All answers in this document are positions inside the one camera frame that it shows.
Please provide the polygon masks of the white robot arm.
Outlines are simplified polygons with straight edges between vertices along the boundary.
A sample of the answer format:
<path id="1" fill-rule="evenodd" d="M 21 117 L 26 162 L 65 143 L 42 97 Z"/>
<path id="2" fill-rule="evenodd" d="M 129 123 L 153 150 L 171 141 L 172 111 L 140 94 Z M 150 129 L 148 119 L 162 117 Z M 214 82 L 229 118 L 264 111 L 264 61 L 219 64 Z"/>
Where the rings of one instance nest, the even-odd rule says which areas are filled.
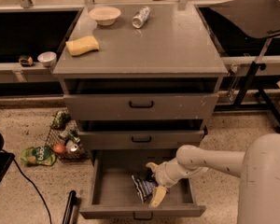
<path id="1" fill-rule="evenodd" d="M 280 224 L 280 134 L 269 133 L 243 151 L 206 150 L 184 145 L 170 161 L 147 164 L 158 186 L 151 207 L 184 178 L 214 169 L 240 178 L 237 224 Z"/>

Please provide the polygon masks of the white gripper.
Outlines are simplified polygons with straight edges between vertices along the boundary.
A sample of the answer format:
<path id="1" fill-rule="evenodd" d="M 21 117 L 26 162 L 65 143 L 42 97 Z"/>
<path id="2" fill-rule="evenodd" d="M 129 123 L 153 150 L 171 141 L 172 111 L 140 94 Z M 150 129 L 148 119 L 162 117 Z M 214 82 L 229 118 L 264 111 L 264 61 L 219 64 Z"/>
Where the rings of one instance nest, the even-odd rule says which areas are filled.
<path id="1" fill-rule="evenodd" d="M 154 174 L 159 186 L 154 188 L 152 199 L 149 203 L 150 208 L 157 208 L 163 201 L 168 189 L 174 186 L 180 179 L 189 178 L 193 171 L 182 166 L 177 158 L 165 161 L 158 165 L 148 162 L 146 167 Z"/>

